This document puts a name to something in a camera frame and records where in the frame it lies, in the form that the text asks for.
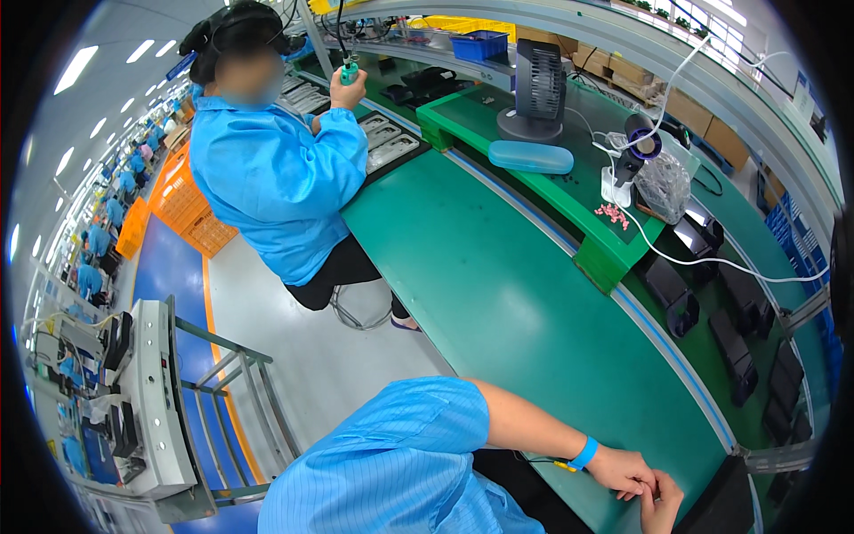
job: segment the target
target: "white stand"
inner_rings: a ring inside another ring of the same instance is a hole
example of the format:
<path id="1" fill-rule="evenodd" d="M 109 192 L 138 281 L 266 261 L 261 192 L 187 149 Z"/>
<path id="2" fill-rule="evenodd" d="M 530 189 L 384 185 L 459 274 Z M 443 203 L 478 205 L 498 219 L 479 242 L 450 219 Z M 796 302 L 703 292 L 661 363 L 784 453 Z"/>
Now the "white stand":
<path id="1" fill-rule="evenodd" d="M 622 208 L 628 208 L 632 205 L 632 185 L 635 182 L 630 180 L 620 187 L 615 185 L 616 182 L 617 179 L 611 173 L 611 168 L 602 167 L 602 198 L 608 203 L 615 203 Z"/>

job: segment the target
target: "orange crate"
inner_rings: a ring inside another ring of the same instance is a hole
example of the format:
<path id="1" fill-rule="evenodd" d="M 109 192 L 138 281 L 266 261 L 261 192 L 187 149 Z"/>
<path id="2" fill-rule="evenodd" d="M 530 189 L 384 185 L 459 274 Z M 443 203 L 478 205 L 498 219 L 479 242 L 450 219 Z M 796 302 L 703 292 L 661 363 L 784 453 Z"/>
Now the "orange crate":
<path id="1" fill-rule="evenodd" d="M 181 234 L 181 238 L 202 253 L 203 256 L 213 258 L 225 244 L 237 235 L 237 229 L 214 217 L 211 208 L 199 216 L 187 230 Z"/>
<path id="2" fill-rule="evenodd" d="M 181 238 L 212 258 L 237 235 L 237 229 L 214 217 L 190 172 L 190 144 L 187 143 L 163 166 L 149 198 L 151 213 Z"/>
<path id="3" fill-rule="evenodd" d="M 148 225 L 150 214 L 148 204 L 138 197 L 136 202 L 127 210 L 125 221 L 121 225 L 119 242 L 115 245 L 116 252 L 128 260 L 133 258 L 143 243 L 145 227 Z"/>

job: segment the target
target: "ceiling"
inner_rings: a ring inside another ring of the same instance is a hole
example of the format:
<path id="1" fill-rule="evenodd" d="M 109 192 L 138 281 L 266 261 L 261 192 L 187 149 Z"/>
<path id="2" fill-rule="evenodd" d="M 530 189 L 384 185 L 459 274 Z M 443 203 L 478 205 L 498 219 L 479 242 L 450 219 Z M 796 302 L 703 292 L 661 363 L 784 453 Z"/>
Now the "ceiling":
<path id="1" fill-rule="evenodd" d="M 91 158 L 93 165 L 97 164 L 108 148 L 109 135 L 115 132 L 118 137 L 126 130 L 123 125 L 129 117 L 138 120 L 149 110 L 147 104 L 153 97 L 165 96 L 175 84 L 168 83 L 145 96 L 181 60 L 177 44 L 162 57 L 155 57 L 156 53 L 171 39 L 180 43 L 198 21 L 223 5 L 223 0 L 126 0 L 101 2 L 93 11 L 76 46 L 67 51 L 66 62 L 83 48 L 97 45 L 98 50 L 74 85 L 58 95 L 53 92 L 67 63 L 55 73 L 30 126 L 32 148 L 26 165 L 27 141 L 21 153 L 9 218 L 9 230 L 20 224 L 11 266 L 16 282 L 12 285 L 12 312 L 18 320 L 34 272 L 30 264 L 33 245 L 38 236 L 42 247 L 50 243 L 62 215 L 62 209 L 58 213 L 55 210 L 60 192 L 53 178 L 63 154 L 74 147 L 65 169 L 56 177 L 72 195 L 86 176 L 86 160 Z M 155 42 L 136 62 L 126 63 L 146 39 Z M 134 98 L 133 104 L 122 113 L 122 106 L 130 98 Z M 104 117 L 107 120 L 102 129 L 90 139 L 95 125 Z"/>

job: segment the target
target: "blue floor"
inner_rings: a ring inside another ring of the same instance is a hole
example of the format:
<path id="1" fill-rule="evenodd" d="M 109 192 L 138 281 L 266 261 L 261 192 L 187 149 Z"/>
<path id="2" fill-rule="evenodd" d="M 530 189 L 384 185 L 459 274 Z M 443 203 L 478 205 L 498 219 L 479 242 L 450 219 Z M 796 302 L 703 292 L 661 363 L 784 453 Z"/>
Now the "blue floor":
<path id="1" fill-rule="evenodd" d="M 142 250 L 139 254 L 139 268 L 133 288 L 133 301 L 137 299 L 163 301 L 170 295 L 175 295 L 175 314 L 194 325 L 208 327 L 205 313 L 204 280 L 202 276 L 202 255 L 189 246 L 178 234 L 163 224 L 157 217 L 149 218 Z M 214 365 L 214 356 L 210 343 L 178 330 L 176 334 L 178 349 L 178 369 L 181 378 L 191 382 L 196 381 Z M 214 416 L 214 405 L 211 396 L 202 395 L 208 428 L 211 429 L 213 445 L 217 454 L 223 460 L 223 470 L 232 487 L 242 486 L 234 466 L 228 461 L 223 436 L 218 429 Z M 221 399 L 220 409 L 227 414 L 225 404 Z M 214 466 L 214 459 L 202 433 L 202 422 L 196 406 L 196 397 L 189 390 L 184 390 L 184 405 L 190 420 L 190 432 L 196 443 L 202 470 L 211 489 L 223 489 L 219 474 Z M 241 453 L 237 436 L 231 422 L 225 418 L 226 432 L 237 452 L 238 461 L 243 467 L 250 483 L 253 480 L 249 464 Z M 235 507 L 221 508 L 219 515 L 206 519 L 187 521 L 172 525 L 176 534 L 196 532 L 241 533 L 256 532 L 260 502 L 251 502 Z"/>

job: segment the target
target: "blue plastic case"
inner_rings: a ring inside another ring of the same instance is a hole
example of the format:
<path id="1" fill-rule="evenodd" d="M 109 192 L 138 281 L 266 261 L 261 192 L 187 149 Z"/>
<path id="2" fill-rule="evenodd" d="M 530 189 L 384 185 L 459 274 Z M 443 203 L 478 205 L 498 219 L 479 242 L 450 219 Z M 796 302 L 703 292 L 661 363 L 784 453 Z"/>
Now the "blue plastic case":
<path id="1" fill-rule="evenodd" d="M 563 147 L 523 141 L 493 141 L 488 155 L 497 167 L 529 173 L 567 174 L 576 162 Z"/>

